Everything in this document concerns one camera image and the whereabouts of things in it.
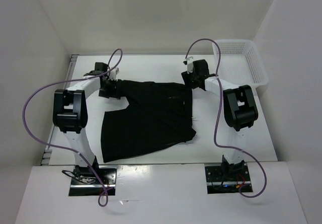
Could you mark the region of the black shorts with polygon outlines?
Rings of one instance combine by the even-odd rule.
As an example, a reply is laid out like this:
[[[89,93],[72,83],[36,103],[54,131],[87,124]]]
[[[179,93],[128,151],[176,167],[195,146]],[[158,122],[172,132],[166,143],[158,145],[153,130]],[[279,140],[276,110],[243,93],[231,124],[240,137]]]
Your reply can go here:
[[[101,151],[105,163],[158,152],[196,135],[190,87],[118,80],[115,93],[129,105],[104,114]]]

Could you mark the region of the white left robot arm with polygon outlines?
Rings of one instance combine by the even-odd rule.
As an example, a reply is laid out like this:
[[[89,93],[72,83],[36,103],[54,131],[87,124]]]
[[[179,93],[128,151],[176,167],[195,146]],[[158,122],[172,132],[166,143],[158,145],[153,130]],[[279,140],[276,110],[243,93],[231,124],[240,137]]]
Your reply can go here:
[[[86,134],[87,98],[96,91],[112,93],[118,73],[118,67],[96,62],[94,70],[85,74],[75,85],[54,93],[53,123],[63,132],[73,149],[73,175],[77,179],[83,177],[91,184],[96,183],[101,174]]]

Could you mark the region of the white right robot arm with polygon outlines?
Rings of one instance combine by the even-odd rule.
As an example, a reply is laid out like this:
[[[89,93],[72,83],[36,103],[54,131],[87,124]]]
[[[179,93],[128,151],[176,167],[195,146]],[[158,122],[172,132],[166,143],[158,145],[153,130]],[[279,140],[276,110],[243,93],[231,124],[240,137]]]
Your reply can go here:
[[[258,110],[252,88],[249,85],[238,86],[220,79],[215,73],[210,73],[206,60],[194,60],[188,57],[184,60],[187,70],[181,73],[186,86],[201,88],[219,97],[219,109],[214,129],[214,144],[224,149],[221,161],[221,176],[225,180],[234,179],[244,170],[247,134],[249,128],[258,119]],[[217,142],[219,120],[224,116],[229,127],[231,141],[227,145]]]

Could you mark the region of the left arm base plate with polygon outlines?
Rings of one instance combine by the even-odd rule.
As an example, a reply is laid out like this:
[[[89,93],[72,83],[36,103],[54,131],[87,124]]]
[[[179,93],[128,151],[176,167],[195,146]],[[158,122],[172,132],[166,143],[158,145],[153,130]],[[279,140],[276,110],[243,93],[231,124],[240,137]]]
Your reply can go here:
[[[62,173],[71,178],[69,196],[99,196],[104,192],[100,181],[89,169],[75,167],[73,171],[62,170]],[[98,168],[97,174],[107,188],[108,195],[114,196],[117,168]]]

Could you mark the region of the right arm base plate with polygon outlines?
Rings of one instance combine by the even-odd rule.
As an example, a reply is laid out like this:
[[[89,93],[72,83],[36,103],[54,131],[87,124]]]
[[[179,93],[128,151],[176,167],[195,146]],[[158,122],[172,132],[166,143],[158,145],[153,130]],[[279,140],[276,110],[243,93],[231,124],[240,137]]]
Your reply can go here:
[[[246,164],[236,173],[224,173],[221,164],[205,165],[205,178],[208,194],[242,193],[253,191],[249,170]]]

